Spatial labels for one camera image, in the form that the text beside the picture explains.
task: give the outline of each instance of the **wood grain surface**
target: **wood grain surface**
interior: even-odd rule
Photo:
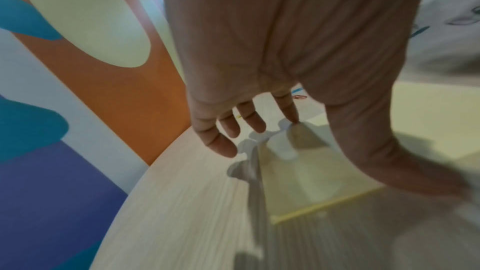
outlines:
[[[469,43],[455,44],[458,38],[453,40],[452,49],[462,46],[466,51],[456,48],[450,69],[443,66],[445,59],[437,61],[441,67],[435,69],[433,59],[424,61],[421,52],[416,52],[423,44],[430,44],[428,56],[432,58],[435,50],[439,50],[437,57],[445,52],[444,46],[436,49],[433,45],[439,46],[438,39],[445,42],[449,38],[437,37],[434,29],[441,25],[448,27],[442,21],[458,13],[459,6],[468,4],[468,1],[467,4],[446,1],[429,0],[424,4],[429,5],[430,12],[441,8],[435,17],[438,20],[421,19],[424,7],[420,10],[420,22],[428,22],[425,26],[430,29],[412,38],[411,58],[402,77],[480,87],[480,67],[465,68],[468,63],[475,66],[473,59],[479,58],[479,23],[457,30],[468,32]],[[465,65],[455,65],[455,60]],[[455,66],[461,68],[461,73],[454,73]],[[477,197],[471,201],[430,198],[384,188],[328,211],[271,225],[265,211],[255,147],[285,129],[288,123],[282,120],[271,96],[260,95],[254,102],[268,131],[256,134],[239,119],[242,133],[235,143],[240,154],[234,159],[213,154],[202,146],[191,128],[185,131],[134,188],[103,240],[91,269],[476,270],[480,267]],[[311,98],[295,102],[303,121],[323,112],[322,106]],[[477,166],[480,154],[473,153],[459,161]]]

